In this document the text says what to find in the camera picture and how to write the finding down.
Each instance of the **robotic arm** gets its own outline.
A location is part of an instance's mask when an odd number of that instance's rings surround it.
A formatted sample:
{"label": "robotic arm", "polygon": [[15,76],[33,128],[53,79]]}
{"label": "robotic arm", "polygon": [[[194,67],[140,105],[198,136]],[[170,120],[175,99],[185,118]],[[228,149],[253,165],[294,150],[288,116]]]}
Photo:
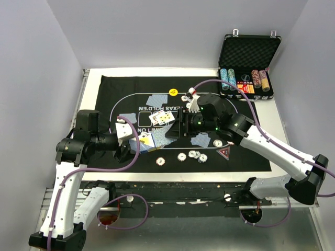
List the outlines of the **robotic arm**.
{"label": "robotic arm", "polygon": [[[313,157],[302,153],[267,132],[266,139],[258,130],[255,121],[242,115],[233,114],[224,101],[213,94],[198,96],[194,89],[187,94],[191,102],[189,110],[179,110],[178,118],[166,133],[166,137],[181,138],[194,136],[199,132],[216,132],[218,136],[235,145],[243,146],[267,158],[288,174],[274,178],[249,178],[240,193],[241,200],[255,201],[265,197],[291,196],[303,204],[312,205],[320,190],[325,172],[307,164],[307,161],[327,168],[328,159],[319,154]],[[304,158],[297,158],[272,144],[270,139],[280,146]]]}
{"label": "robotic arm", "polygon": [[[328,159],[326,157],[304,154],[266,133],[281,146],[302,156],[304,161],[301,162],[270,143],[259,132],[255,121],[239,113],[233,114],[218,96],[213,94],[198,96],[193,91],[194,89],[190,90],[187,96],[191,106],[188,110],[183,108],[179,110],[174,124],[165,134],[167,138],[179,139],[195,136],[200,132],[215,131],[223,140],[259,153],[288,173],[275,178],[249,178],[240,193],[236,195],[238,198],[234,200],[252,204],[267,196],[287,197],[290,195],[301,203],[314,203],[325,173],[308,165],[306,161],[327,168]],[[70,132],[57,145],[57,173],[50,208],[40,231],[30,236],[30,246],[47,249],[48,234],[52,232],[52,250],[81,251],[86,240],[87,226],[104,204],[115,199],[114,183],[97,181],[90,195],[75,211],[75,202],[83,172],[75,173],[62,187],[54,226],[50,229],[57,192],[65,176],[74,170],[85,169],[90,157],[96,151],[116,151],[114,157],[121,162],[129,158],[130,146],[127,141],[133,137],[131,127],[124,121],[118,120],[117,133],[103,134],[98,130],[98,123],[98,111],[79,111],[73,132]]]}

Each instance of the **yellow chip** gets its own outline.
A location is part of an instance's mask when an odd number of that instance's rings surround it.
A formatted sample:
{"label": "yellow chip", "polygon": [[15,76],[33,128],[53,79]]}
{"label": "yellow chip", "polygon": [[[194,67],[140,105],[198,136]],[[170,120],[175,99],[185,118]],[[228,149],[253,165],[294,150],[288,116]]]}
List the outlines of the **yellow chip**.
{"label": "yellow chip", "polygon": [[171,96],[177,96],[177,94],[178,94],[178,90],[177,89],[171,89],[171,90],[169,90],[169,94],[171,95]]}

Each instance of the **wire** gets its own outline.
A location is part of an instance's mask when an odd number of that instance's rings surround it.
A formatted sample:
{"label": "wire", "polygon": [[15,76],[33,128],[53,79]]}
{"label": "wire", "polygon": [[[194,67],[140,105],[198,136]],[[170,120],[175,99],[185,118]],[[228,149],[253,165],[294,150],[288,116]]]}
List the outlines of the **wire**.
{"label": "wire", "polygon": [[289,200],[289,197],[287,197],[287,202],[288,202],[288,212],[287,215],[285,216],[285,218],[283,218],[281,221],[274,223],[274,224],[270,224],[270,225],[262,225],[262,224],[255,224],[255,223],[251,223],[249,221],[247,221],[244,217],[242,212],[240,211],[240,216],[243,219],[245,224],[248,224],[250,226],[257,226],[257,227],[274,227],[274,226],[278,226],[282,223],[284,223],[285,221],[287,221],[287,219],[289,218],[289,216],[291,215],[291,211],[292,211],[292,207],[291,207],[291,201]]}
{"label": "wire", "polygon": [[145,198],[143,198],[143,197],[140,196],[140,195],[134,194],[134,193],[131,193],[131,194],[128,194],[128,195],[122,195],[122,196],[120,196],[120,197],[117,197],[117,198],[115,198],[115,199],[113,199],[113,200],[107,202],[106,204],[104,204],[104,207],[107,206],[107,205],[109,205],[109,204],[111,204],[111,203],[113,203],[114,201],[117,201],[117,200],[122,199],[122,198],[127,197],[127,196],[135,196],[135,197],[138,197],[138,198],[140,198],[140,199],[142,199],[142,200],[144,201],[144,203],[145,203],[145,205],[146,205],[146,214],[145,214],[143,220],[142,220],[140,223],[138,223],[137,225],[135,225],[135,226],[130,226],[130,227],[117,227],[117,226],[111,226],[111,225],[104,225],[103,223],[101,223],[101,221],[100,221],[100,219],[99,219],[99,218],[100,218],[100,214],[101,214],[101,213],[99,212],[98,215],[97,215],[97,218],[98,218],[98,221],[99,221],[99,225],[98,225],[98,226],[102,225],[102,226],[104,226],[104,227],[106,227],[106,228],[109,228],[109,229],[116,229],[116,230],[132,230],[132,229],[135,229],[135,228],[141,226],[141,225],[146,221],[146,219],[148,218],[148,214],[149,214],[149,206],[148,206],[148,203],[147,203],[147,201],[145,200]]}
{"label": "wire", "polygon": [[72,175],[79,173],[79,172],[103,172],[103,173],[115,173],[115,172],[122,172],[124,170],[129,169],[137,160],[139,154],[140,154],[140,140],[138,138],[138,134],[137,131],[135,129],[135,127],[132,125],[132,123],[126,119],[125,117],[122,116],[118,116],[118,119],[123,119],[127,124],[129,124],[129,126],[132,129],[133,134],[135,135],[136,138],[136,154],[135,157],[132,159],[132,161],[125,167],[122,168],[118,168],[118,169],[101,169],[101,168],[84,168],[84,169],[77,169],[75,171],[70,172],[69,174],[67,174],[63,181],[59,184],[59,189],[58,192],[56,194],[56,198],[54,201],[54,205],[53,205],[53,209],[52,209],[52,214],[51,214],[51,220],[50,220],[50,225],[49,225],[49,233],[48,233],[48,239],[47,239],[47,251],[51,251],[51,237],[52,237],[52,231],[53,231],[53,227],[54,227],[54,221],[56,218],[56,212],[57,212],[57,207],[59,204],[59,200],[61,197],[61,193],[62,193],[62,189],[65,185],[65,182],[67,181],[68,178],[70,178]]}
{"label": "wire", "polygon": [[[272,140],[269,136],[267,136],[265,134],[265,132],[263,132],[259,122],[258,122],[258,119],[257,119],[257,116],[256,116],[256,113],[252,107],[252,104],[250,102],[250,99],[246,96],[246,94],[240,90],[239,88],[237,88],[235,85],[232,85],[230,84],[229,82],[227,81],[224,81],[224,80],[220,80],[220,79],[209,79],[209,80],[205,80],[205,81],[202,81],[200,82],[199,84],[197,84],[194,89],[196,90],[198,87],[202,86],[203,84],[206,84],[206,83],[209,83],[209,82],[220,82],[220,83],[225,83],[231,87],[233,87],[235,90],[237,90],[242,96],[243,98],[245,98],[245,100],[247,101],[248,105],[249,105],[249,108],[251,110],[251,113],[252,113],[252,116],[253,116],[253,119],[255,121],[255,124],[256,124],[256,127],[257,129],[259,130],[259,132],[262,134],[262,136],[269,142],[271,142],[272,144],[274,144],[275,146],[277,146],[279,149],[283,150],[284,152],[288,153],[289,155],[297,158],[298,160],[302,161],[303,163],[306,163],[306,164],[309,164],[311,166],[314,166],[316,168],[319,168],[321,169],[322,171],[324,171],[325,173],[329,174],[330,176],[332,176],[333,178],[335,178],[335,174],[333,172],[331,172],[330,170],[324,168],[323,166],[320,166],[316,163],[313,163],[311,161],[306,161],[303,157],[300,157],[298,154],[295,154],[294,152],[290,151],[289,149],[287,149],[286,147],[280,145],[279,143],[275,142],[274,140]],[[323,198],[327,198],[327,197],[334,197],[335,196],[335,192],[334,193],[330,193],[328,195],[318,195],[318,197],[323,197]]]}
{"label": "wire", "polygon": [[258,213],[259,213],[259,211],[260,211],[260,208],[261,208],[261,204],[260,204],[260,201],[258,200],[258,201],[257,201],[257,209],[256,209],[256,214],[258,214]]}

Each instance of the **red triangle marker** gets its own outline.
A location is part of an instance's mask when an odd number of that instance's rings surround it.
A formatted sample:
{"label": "red triangle marker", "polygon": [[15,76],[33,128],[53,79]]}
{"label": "red triangle marker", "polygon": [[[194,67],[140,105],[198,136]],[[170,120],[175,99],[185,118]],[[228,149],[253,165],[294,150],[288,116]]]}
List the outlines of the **red triangle marker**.
{"label": "red triangle marker", "polygon": [[217,150],[226,160],[229,160],[230,146]]}

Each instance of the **black felt mat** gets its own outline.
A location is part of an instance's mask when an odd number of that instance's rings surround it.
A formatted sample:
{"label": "black felt mat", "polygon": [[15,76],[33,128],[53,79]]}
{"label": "black felt mat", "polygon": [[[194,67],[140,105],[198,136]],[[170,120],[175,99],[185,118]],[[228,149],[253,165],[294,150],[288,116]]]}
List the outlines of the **black felt mat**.
{"label": "black felt mat", "polygon": [[[116,117],[120,113],[135,113],[137,122],[133,125],[136,129],[152,131],[155,127],[150,126],[148,119],[150,107],[146,106],[148,97],[157,93],[168,93],[171,88],[176,88],[179,94],[175,97],[168,95],[168,103],[163,104],[165,110],[174,111],[175,107],[185,106],[181,101],[182,93],[185,93],[190,87],[197,83],[211,79],[210,77],[102,77],[99,87],[95,109],[102,113],[100,117],[101,129],[107,130],[109,126],[109,116],[113,109],[111,128],[114,129]],[[218,93],[216,83],[206,84],[200,87],[198,93],[212,92]],[[246,102],[231,100],[237,111],[251,117],[251,112]],[[213,147],[213,140],[217,139],[215,133],[209,135],[211,142],[208,147]],[[195,159],[187,158],[186,161],[180,162],[177,156],[180,152],[186,155],[189,148],[199,147],[191,145],[191,139],[181,139],[163,150],[157,150],[150,153],[141,154],[134,166],[127,172],[133,173],[192,173],[192,172],[268,172],[271,171],[270,163],[259,154],[244,149],[241,146],[230,147],[230,157],[227,161],[216,149],[199,149],[201,153],[208,156],[206,163],[198,163]],[[127,163],[118,164],[113,159],[112,153],[97,153],[92,157],[89,167],[115,169],[125,166]],[[156,159],[165,158],[165,165],[158,166]]]}

